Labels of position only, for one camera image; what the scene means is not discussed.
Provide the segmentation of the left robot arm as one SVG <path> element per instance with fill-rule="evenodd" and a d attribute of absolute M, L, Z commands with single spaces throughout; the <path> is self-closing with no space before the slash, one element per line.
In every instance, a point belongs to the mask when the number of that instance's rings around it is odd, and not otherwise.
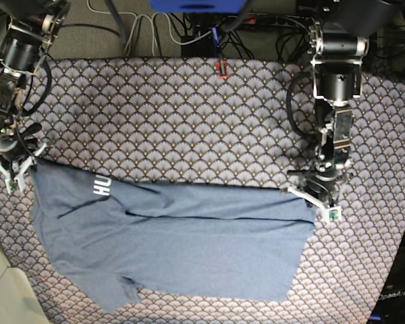
<path fill-rule="evenodd" d="M 286 112 L 294 133 L 315 144 L 309 169 L 291 171 L 298 186 L 288 192 L 322 210 L 334 209 L 340 198 L 336 182 L 350 165 L 350 131 L 354 121 L 350 101 L 362 94 L 362 63 L 370 36 L 389 22 L 404 1 L 336 1 L 335 7 L 308 27 L 310 71 L 290 82 Z M 304 78 L 313 81 L 316 130 L 306 133 L 294 119 L 292 95 Z"/>

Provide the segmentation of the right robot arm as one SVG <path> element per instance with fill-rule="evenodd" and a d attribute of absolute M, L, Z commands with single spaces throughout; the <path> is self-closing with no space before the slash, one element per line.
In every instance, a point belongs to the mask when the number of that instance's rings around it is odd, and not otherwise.
<path fill-rule="evenodd" d="M 18 129 L 20 119 L 38 111 L 52 85 L 45 58 L 70 10 L 69 1 L 0 1 L 0 10 L 9 16 L 9 25 L 0 43 L 0 166 L 9 171 L 34 156 L 36 141 L 29 137 L 39 124 L 26 131 Z M 47 75 L 45 89 L 29 109 L 24 92 L 27 81 L 39 68 Z"/>

